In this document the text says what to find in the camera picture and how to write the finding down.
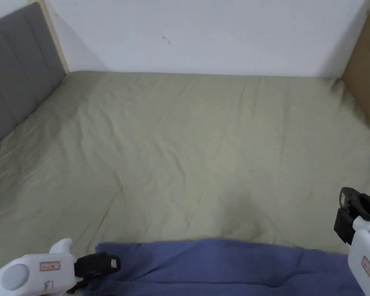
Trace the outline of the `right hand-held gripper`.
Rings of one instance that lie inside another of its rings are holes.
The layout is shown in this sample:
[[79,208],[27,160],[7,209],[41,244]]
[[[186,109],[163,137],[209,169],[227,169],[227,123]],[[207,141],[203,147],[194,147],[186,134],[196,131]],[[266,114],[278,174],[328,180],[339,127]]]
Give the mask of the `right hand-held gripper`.
[[350,187],[339,195],[334,231],[351,244],[348,265],[366,296],[370,296],[370,196]]

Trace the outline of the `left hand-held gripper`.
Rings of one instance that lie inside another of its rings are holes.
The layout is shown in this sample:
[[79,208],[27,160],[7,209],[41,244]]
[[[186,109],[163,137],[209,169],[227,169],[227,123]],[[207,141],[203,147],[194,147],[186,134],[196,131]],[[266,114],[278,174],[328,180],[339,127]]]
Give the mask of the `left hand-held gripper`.
[[[48,253],[27,254],[0,268],[0,296],[63,296],[85,289],[90,276],[118,272],[120,258],[106,252],[79,259],[71,254],[72,240],[55,243]],[[77,281],[75,263],[77,261]]]

